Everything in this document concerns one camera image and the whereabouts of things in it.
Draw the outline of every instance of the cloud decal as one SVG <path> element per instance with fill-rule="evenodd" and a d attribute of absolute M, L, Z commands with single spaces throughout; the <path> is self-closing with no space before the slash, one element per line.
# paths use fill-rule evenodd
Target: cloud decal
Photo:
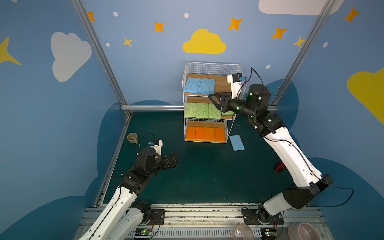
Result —
<path fill-rule="evenodd" d="M 51 37 L 53 75 L 59 82 L 70 79 L 92 55 L 91 45 L 82 41 L 76 34 L 56 32 Z"/>
<path fill-rule="evenodd" d="M 222 53 L 226 48 L 219 35 L 203 28 L 195 31 L 191 40 L 183 44 L 186 53 Z"/>
<path fill-rule="evenodd" d="M 382 124 L 384 124 L 384 68 L 376 73 L 358 72 L 347 82 L 352 95 L 357 98 Z"/>
<path fill-rule="evenodd" d="M 331 14 L 336 12 L 344 0 L 336 0 Z M 326 0 L 260 0 L 259 10 L 266 14 L 319 15 Z"/>

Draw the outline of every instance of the dark green floor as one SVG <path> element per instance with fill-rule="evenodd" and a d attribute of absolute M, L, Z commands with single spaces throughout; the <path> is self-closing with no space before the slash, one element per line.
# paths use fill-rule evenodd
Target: dark green floor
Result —
<path fill-rule="evenodd" d="M 240 135 L 245 150 L 233 151 L 227 144 L 185 142 L 183 112 L 136 112 L 128 133 L 139 140 L 153 133 L 163 140 L 162 155 L 180 153 L 179 165 L 151 179 L 139 198 L 155 203 L 230 203 L 262 202 L 279 193 L 293 181 L 287 170 L 277 173 L 273 166 L 280 160 L 273 149 L 238 116 L 231 135 Z M 143 146 L 151 136 L 145 136 Z M 138 146 L 125 138 L 113 176 L 125 173 L 136 159 Z M 120 178 L 112 178 L 104 203 L 108 203 Z"/>

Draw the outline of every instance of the blue wall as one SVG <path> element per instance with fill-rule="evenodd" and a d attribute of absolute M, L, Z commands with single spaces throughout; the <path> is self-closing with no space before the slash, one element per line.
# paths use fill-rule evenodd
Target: blue wall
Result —
<path fill-rule="evenodd" d="M 0 51 L 0 239 L 72 239 L 126 116 L 93 50 L 68 81 L 53 74 L 53 33 L 90 42 L 69 0 L 1 1 L 0 25 L 21 64 Z"/>
<path fill-rule="evenodd" d="M 298 103 L 279 103 L 279 111 L 297 114 L 290 132 L 313 164 L 331 174 L 335 185 L 355 189 L 344 206 L 321 208 L 337 240 L 364 238 L 355 234 L 357 229 L 376 229 L 372 237 L 384 239 L 381 222 L 373 220 L 384 212 L 384 125 L 347 88 L 353 74 L 384 68 L 383 7 L 378 0 L 345 0 L 330 16 L 291 83 Z M 360 13 L 349 23 L 344 18 L 352 8 Z M 314 204 L 339 204 L 349 194 L 329 188 Z"/>
<path fill-rule="evenodd" d="M 252 66 L 265 84 L 282 79 L 299 51 L 293 44 L 299 36 L 305 39 L 316 18 L 265 14 L 253 0 L 84 0 L 84 4 L 93 12 L 92 24 L 129 104 L 144 100 L 182 104 L 186 61 L 239 63 L 246 76 Z M 243 19 L 238 31 L 228 30 L 232 17 Z M 164 32 L 155 32 L 154 22 L 164 23 Z M 277 27 L 287 30 L 281 39 L 272 39 Z M 226 50 L 221 54 L 184 52 L 183 44 L 200 28 L 217 33 Z M 123 45 L 124 38 L 132 40 L 132 47 Z M 254 76 L 249 83 L 259 80 Z"/>

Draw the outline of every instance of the mounting plate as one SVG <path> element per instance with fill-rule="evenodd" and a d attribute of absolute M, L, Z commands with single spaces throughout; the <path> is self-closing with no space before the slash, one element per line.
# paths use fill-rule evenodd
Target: mounting plate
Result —
<path fill-rule="evenodd" d="M 262 224 L 258 220 L 257 210 L 258 209 L 242 209 L 242 214 L 243 214 L 243 219 L 244 219 L 245 224 L 247 224 L 247 225 L 260 225 L 260 224 Z M 273 216 L 272 221 L 269 222 L 268 224 L 275 224 L 273 219 L 276 220 L 277 225 L 284 224 L 283 216 L 281 215 L 281 213 Z"/>
<path fill-rule="evenodd" d="M 164 209 L 151 209 L 151 213 L 149 215 L 149 223 L 147 225 L 152 225 L 153 220 L 156 219 L 155 225 L 164 225 Z"/>

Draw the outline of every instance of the white cloud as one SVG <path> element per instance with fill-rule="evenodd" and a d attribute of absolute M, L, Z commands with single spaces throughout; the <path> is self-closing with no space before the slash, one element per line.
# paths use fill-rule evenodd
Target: white cloud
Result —
<path fill-rule="evenodd" d="M 344 0 L 336 0 L 331 14 L 336 12 Z M 259 9 L 266 14 L 319 15 L 326 0 L 260 0 Z"/>
<path fill-rule="evenodd" d="M 70 79 L 92 55 L 91 45 L 76 34 L 56 32 L 51 37 L 53 75 L 59 82 Z"/>

